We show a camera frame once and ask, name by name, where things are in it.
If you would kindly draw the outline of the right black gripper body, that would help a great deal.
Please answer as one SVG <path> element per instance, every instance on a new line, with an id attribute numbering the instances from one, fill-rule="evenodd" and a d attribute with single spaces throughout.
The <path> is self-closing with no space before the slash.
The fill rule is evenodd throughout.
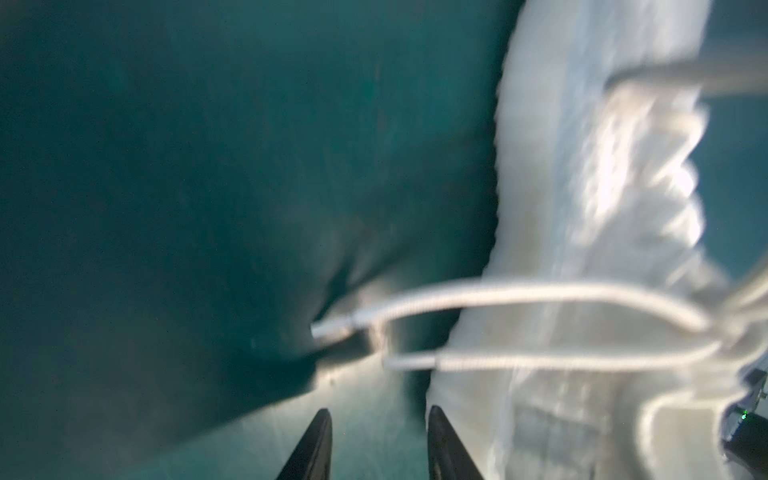
<path id="1" fill-rule="evenodd" d="M 767 372 L 754 368 L 744 380 L 748 395 L 731 407 L 724 422 L 726 465 L 734 479 L 766 479 Z"/>

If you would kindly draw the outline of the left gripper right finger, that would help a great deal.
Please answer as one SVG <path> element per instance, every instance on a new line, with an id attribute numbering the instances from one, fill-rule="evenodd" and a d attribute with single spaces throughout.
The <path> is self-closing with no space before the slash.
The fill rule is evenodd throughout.
<path id="1" fill-rule="evenodd" d="M 433 405 L 427 417 L 430 480 L 483 480 L 442 408 Z"/>

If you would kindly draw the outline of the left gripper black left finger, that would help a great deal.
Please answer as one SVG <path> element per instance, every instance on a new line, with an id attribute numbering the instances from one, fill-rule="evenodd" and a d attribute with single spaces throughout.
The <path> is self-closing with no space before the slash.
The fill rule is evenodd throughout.
<path id="1" fill-rule="evenodd" d="M 331 413 L 320 409 L 290 457 L 277 480 L 329 480 L 332 462 L 333 428 Z"/>

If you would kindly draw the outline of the white shoelace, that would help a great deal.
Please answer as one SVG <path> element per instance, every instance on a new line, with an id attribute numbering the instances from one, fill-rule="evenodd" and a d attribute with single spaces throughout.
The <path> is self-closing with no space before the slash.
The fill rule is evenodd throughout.
<path id="1" fill-rule="evenodd" d="M 470 332 L 432 350 L 391 354 L 397 371 L 598 374 L 741 370 L 767 350 L 766 287 L 734 289 L 699 248 L 598 248 L 550 276 L 432 284 L 328 315 L 331 343 L 421 314 L 458 310 Z"/>

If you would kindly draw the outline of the white sneaker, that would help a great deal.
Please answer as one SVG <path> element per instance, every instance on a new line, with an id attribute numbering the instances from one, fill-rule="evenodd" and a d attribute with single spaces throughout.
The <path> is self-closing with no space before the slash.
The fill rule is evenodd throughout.
<path id="1" fill-rule="evenodd" d="M 708 124 L 700 98 L 753 74 L 701 54 L 710 12 L 524 4 L 498 85 L 498 225 L 482 278 L 550 276 L 598 248 L 706 257 L 690 158 Z M 765 267 L 740 284 L 721 273 L 767 290 Z M 487 479 L 728 479 L 722 425 L 743 369 L 433 372 L 426 401 Z"/>

